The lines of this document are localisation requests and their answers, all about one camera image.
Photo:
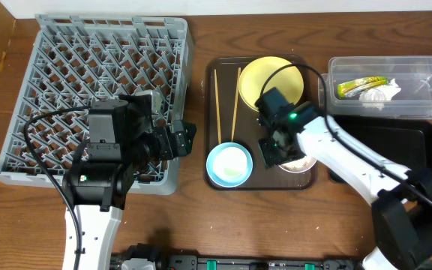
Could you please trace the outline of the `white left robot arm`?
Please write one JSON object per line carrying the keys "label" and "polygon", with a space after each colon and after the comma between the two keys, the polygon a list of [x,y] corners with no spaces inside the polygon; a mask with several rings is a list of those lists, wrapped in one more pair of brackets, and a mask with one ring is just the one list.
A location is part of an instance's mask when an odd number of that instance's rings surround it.
{"label": "white left robot arm", "polygon": [[162,103],[161,94],[146,90],[91,104],[89,138],[62,182],[72,204],[65,219],[77,222],[66,228],[64,269],[108,269],[135,172],[191,153],[195,124],[154,125]]}

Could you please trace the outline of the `leftover rice pile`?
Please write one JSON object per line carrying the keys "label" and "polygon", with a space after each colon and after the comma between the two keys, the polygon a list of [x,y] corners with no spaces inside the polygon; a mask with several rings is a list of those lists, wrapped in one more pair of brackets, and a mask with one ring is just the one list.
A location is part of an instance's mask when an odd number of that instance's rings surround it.
{"label": "leftover rice pile", "polygon": [[311,157],[303,157],[298,160],[290,161],[288,163],[284,163],[281,166],[286,168],[287,170],[302,170],[305,167],[308,167],[312,164],[312,158]]}

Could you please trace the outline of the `pale green plastic cup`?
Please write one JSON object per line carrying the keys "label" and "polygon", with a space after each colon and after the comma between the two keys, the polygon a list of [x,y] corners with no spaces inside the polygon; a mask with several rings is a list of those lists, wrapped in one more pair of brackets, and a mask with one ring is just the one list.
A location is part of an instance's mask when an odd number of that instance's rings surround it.
{"label": "pale green plastic cup", "polygon": [[223,149],[215,156],[213,162],[214,173],[224,181],[234,181],[243,176],[248,169],[248,159],[245,153],[236,147]]}

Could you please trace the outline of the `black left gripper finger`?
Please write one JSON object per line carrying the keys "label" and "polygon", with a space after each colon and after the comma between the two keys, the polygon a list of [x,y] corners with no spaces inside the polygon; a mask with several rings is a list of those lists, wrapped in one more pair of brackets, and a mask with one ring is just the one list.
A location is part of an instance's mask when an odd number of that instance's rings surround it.
{"label": "black left gripper finger", "polygon": [[178,142],[176,150],[177,150],[177,156],[178,157],[188,156],[192,152],[192,143],[191,142]]}
{"label": "black left gripper finger", "polygon": [[195,124],[183,120],[172,122],[172,134],[179,145],[191,145],[197,132]]}

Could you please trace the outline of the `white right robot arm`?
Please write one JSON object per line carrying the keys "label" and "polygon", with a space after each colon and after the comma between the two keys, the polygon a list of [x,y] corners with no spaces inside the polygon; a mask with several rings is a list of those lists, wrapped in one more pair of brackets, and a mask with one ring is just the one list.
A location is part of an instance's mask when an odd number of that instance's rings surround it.
{"label": "white right robot arm", "polygon": [[418,269],[432,257],[432,170],[412,170],[347,133],[326,111],[290,103],[277,88],[256,101],[266,167],[315,158],[371,207],[376,248],[362,269]]}

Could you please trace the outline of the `green snack wrapper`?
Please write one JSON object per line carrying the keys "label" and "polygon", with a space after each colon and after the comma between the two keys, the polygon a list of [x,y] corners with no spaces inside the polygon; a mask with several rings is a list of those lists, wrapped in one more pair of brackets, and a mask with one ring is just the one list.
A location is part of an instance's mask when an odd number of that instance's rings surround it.
{"label": "green snack wrapper", "polygon": [[361,92],[377,86],[387,85],[389,80],[384,76],[369,76],[344,82],[337,86],[339,98],[351,98]]}

